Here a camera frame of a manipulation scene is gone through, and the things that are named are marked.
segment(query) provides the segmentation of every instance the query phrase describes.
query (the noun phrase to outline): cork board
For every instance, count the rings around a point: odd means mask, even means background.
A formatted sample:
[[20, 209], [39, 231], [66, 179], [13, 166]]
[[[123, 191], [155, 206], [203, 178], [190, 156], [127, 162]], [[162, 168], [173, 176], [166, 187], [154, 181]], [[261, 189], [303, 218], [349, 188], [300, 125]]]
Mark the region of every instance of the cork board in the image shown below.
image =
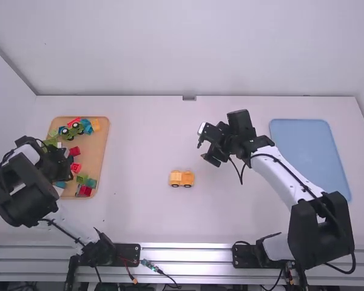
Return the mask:
[[[60, 116], [53, 119], [50, 124], [49, 131], [58, 129], [60, 126], [67, 125], [68, 122], [77, 118], [78, 116]], [[89, 197], [76, 197], [78, 183], [76, 182], [76, 174], [73, 173], [74, 179], [66, 182], [66, 188], [63, 191], [61, 198], [75, 198], [75, 199], [88, 199], [93, 197], [98, 190], [100, 183], [101, 168], [103, 166], [105, 146], [107, 143], [109, 131], [109, 119], [105, 116], [80, 116], [81, 118], [89, 119], [90, 121], [98, 119], [100, 130], [93, 132], [91, 135], [83, 134], [76, 135], [73, 141], [66, 141], [58, 136], [58, 142], [62, 142], [63, 147], [71, 149], [72, 147], [79, 147], [80, 155], [74, 157], [74, 162], [81, 164], [81, 171], [79, 174], [86, 174], [89, 178], [97, 180], [97, 187], [92, 190]]]

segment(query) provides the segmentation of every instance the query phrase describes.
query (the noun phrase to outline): blue mat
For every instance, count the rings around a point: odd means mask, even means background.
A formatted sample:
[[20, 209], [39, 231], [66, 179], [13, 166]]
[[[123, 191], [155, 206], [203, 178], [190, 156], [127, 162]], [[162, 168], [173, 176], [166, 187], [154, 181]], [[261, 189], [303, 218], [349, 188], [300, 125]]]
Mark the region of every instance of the blue mat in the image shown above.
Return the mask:
[[271, 138], [305, 178], [326, 192], [339, 191], [349, 202], [345, 177], [329, 124], [321, 119], [273, 119]]

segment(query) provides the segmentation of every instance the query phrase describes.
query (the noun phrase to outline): plastic toy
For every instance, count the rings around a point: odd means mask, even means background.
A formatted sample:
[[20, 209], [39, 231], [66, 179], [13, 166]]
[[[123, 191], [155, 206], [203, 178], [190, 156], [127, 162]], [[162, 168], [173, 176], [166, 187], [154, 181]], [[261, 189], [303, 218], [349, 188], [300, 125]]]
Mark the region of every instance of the plastic toy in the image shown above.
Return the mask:
[[86, 118], [81, 118], [81, 121], [80, 121], [84, 127], [86, 127], [87, 125], [91, 125], [89, 119], [86, 119]]
[[86, 196], [89, 197], [92, 193], [92, 188], [82, 185], [79, 188], [79, 196]]
[[72, 128], [69, 129], [68, 127], [64, 127], [61, 130], [60, 135], [63, 139], [67, 141], [72, 141], [76, 135], [83, 135], [84, 134], [84, 126], [79, 122], [74, 122], [72, 124]]
[[78, 155], [81, 154], [81, 151], [79, 150], [79, 147], [72, 147], [69, 150], [69, 154], [72, 155], [72, 156], [78, 156]]
[[92, 128], [91, 124], [88, 124], [87, 126], [85, 126], [84, 133], [86, 133], [87, 135], [91, 135], [92, 132], [93, 132], [93, 128]]
[[92, 125], [92, 128], [95, 132], [99, 131], [100, 130], [100, 126], [99, 126], [99, 122], [98, 122], [98, 119], [93, 119], [91, 122], [91, 125]]
[[70, 166], [70, 169], [73, 171], [73, 173], [78, 174], [79, 171], [81, 171], [81, 164], [78, 164], [77, 162], [73, 162]]
[[80, 174], [76, 178], [77, 183], [81, 185], [84, 185], [86, 183], [86, 180], [87, 180], [87, 175], [84, 174]]
[[194, 174], [191, 171], [172, 171], [170, 174], [169, 184], [172, 187], [184, 186], [186, 188], [190, 188], [194, 185]]
[[49, 136], [56, 138], [58, 136], [58, 129], [51, 129], [51, 131], [49, 131]]
[[89, 178], [88, 180], [86, 180], [85, 185], [86, 185], [87, 187], [92, 188], [92, 189], [96, 189], [96, 186], [97, 186], [97, 180], [94, 180], [94, 179], [90, 179], [90, 178]]
[[65, 181], [55, 182], [54, 185], [56, 185], [57, 187], [62, 188], [62, 189], [66, 188], [66, 182]]
[[73, 119], [72, 121], [68, 122], [67, 126], [72, 127], [75, 122], [79, 123], [79, 121], [80, 121], [80, 118], [77, 117], [77, 118]]

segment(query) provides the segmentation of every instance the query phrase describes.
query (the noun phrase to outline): wire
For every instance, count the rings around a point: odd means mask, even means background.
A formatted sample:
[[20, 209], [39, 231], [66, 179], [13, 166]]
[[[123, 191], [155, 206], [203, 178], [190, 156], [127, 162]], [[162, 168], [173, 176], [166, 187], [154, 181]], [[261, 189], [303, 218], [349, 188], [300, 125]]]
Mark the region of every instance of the wire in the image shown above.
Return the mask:
[[73, 235], [71, 235], [69, 232], [67, 232], [66, 230], [64, 230], [62, 227], [60, 227], [59, 225], [57, 225], [57, 223], [54, 222], [54, 219], [47, 219], [47, 218], [42, 218], [39, 221], [47, 221], [49, 225], [53, 225], [55, 226], [58, 230], [60, 230], [62, 233], [64, 233], [65, 235], [67, 235], [69, 238], [74, 239], [75, 243], [79, 243], [80, 245], [82, 245], [83, 247], [85, 247], [85, 244], [79, 239], [79, 238], [75, 238]]
[[240, 180], [240, 184], [243, 185], [243, 174], [244, 174], [244, 169], [245, 169], [245, 166], [247, 164], [244, 163], [243, 165], [243, 168], [241, 168], [241, 173], [238, 171], [238, 168], [236, 167], [236, 164], [233, 162], [233, 160], [231, 159], [231, 157], [228, 157], [228, 159], [230, 160], [230, 162], [232, 163], [232, 165], [234, 166], [236, 172], [237, 172], [237, 176], [238, 176], [238, 179]]
[[[321, 208], [326, 212], [326, 214], [328, 215], [328, 217], [334, 221], [334, 223], [336, 224], [337, 228], [339, 229], [341, 235], [345, 238], [347, 238], [346, 236], [346, 233], [345, 231], [343, 230], [341, 224], [338, 222], [338, 220], [334, 217], [334, 215], [330, 212], [330, 210], [326, 207], [326, 205], [324, 203], [322, 203], [318, 198], [317, 196], [310, 190], [310, 188], [305, 185], [286, 165], [284, 165], [278, 158], [272, 156], [272, 155], [269, 155], [267, 153], [258, 153], [254, 156], [251, 157], [252, 158], [255, 158], [256, 156], [268, 156], [270, 158], [272, 158], [274, 160], [274, 162], [277, 162], [279, 163], [303, 188], [305, 191], [307, 191], [314, 199], [315, 201], [321, 206]], [[352, 274], [355, 269], [356, 269], [356, 258], [355, 258], [355, 255], [354, 255], [354, 252], [351, 252], [351, 257], [352, 257], [352, 267], [349, 271], [345, 271], [345, 270], [342, 270], [340, 268], [337, 268], [336, 266], [333, 266], [332, 264], [330, 263], [324, 263], [324, 265], [340, 272], [340, 273], [343, 273], [343, 274]]]
[[283, 273], [283, 268], [280, 269], [277, 281], [275, 282], [275, 284], [270, 289], [266, 289], [263, 285], [260, 285], [260, 287], [263, 288], [263, 290], [265, 290], [265, 291], [273, 291], [273, 289], [278, 285], [282, 273]]
[[95, 270], [96, 270], [96, 274], [97, 274], [97, 277], [98, 277], [98, 281], [100, 282], [100, 283], [103, 283], [102, 281], [101, 281], [101, 276], [99, 275], [99, 272], [98, 272], [98, 269], [97, 269], [97, 266], [95, 265]]

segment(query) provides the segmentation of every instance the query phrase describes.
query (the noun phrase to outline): toy vehicle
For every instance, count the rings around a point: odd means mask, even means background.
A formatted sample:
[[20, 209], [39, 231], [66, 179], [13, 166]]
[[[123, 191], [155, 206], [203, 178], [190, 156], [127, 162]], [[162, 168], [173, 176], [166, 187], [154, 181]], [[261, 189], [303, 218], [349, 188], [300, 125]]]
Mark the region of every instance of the toy vehicle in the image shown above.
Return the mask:
[[170, 173], [169, 184], [172, 187], [184, 186], [190, 188], [194, 185], [194, 174], [191, 171], [172, 171]]
[[83, 134], [84, 126], [80, 122], [74, 122], [71, 129], [69, 129], [68, 127], [64, 127], [60, 133], [62, 138], [66, 139], [67, 141], [72, 141], [76, 135]]

